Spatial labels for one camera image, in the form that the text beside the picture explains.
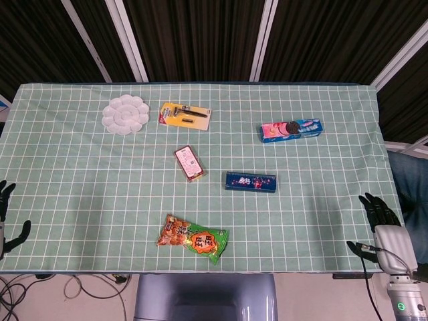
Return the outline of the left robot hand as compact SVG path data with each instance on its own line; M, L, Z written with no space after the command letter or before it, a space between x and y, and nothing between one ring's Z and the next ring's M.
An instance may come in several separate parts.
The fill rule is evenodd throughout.
M1 181L1 259L6 253L10 253L13 249L24 243L31 232L31 221L27 220L23 223L21 233L18 237L9 241L5 238L5 220L9 206L9 198L16 188L15 183L7 185L6 180Z

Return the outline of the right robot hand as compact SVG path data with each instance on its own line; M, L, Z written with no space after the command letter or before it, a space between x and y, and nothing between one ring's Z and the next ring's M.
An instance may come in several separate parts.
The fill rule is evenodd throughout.
M358 199L366 211L374 245L347 241L348 248L360 259L378 264L390 276L412 278L418 264L407 229L380 197L365 193Z

